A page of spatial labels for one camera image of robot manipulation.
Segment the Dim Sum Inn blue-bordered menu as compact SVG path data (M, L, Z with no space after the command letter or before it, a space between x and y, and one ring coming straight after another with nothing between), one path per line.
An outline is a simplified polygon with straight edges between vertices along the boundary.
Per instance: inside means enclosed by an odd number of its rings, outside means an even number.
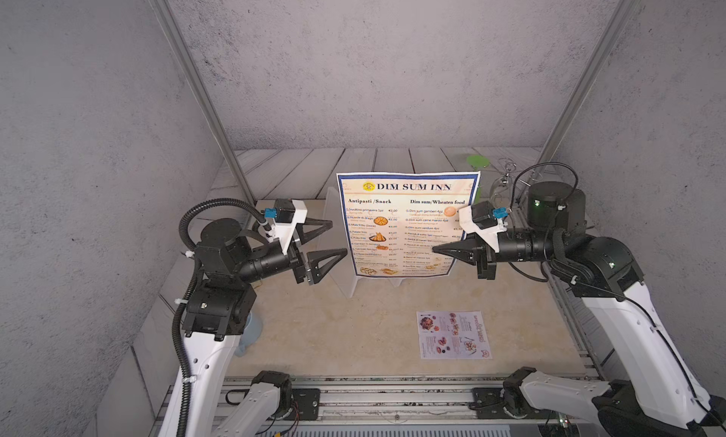
M474 204L477 172L349 172L337 180L357 276L450 273L454 259L432 248L464 238L458 211Z

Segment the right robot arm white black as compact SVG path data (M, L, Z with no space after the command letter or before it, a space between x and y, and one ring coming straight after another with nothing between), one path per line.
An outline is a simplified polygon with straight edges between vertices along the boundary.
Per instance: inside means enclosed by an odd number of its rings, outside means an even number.
M524 227L506 227L504 208L479 203L459 211L463 240L435 247L487 280L501 263L544 263L591 311L627 373L625 380L585 381L523 367L504 380L504 411L515 419L558 412L607 436L703 436L723 427L724 399L687 368L633 253L620 240L590 235L585 207L576 186L540 182L529 189Z

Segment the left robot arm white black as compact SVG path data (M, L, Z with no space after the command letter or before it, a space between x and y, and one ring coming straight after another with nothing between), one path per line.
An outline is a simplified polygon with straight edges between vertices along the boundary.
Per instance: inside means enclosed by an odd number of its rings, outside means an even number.
M257 299L254 282L291 272L299 283L319 283L347 255L344 248L301 248L329 231L331 221L302 210L281 218L275 209L253 210L253 229L236 219L208 223L194 242L189 225L198 214L181 217L179 233L194 260L190 283L172 319L172 344L180 364L164 417L163 436L253 436L267 421L292 409L289 375L263 371L247 397L217 429L212 427L219 394L234 352L251 323Z

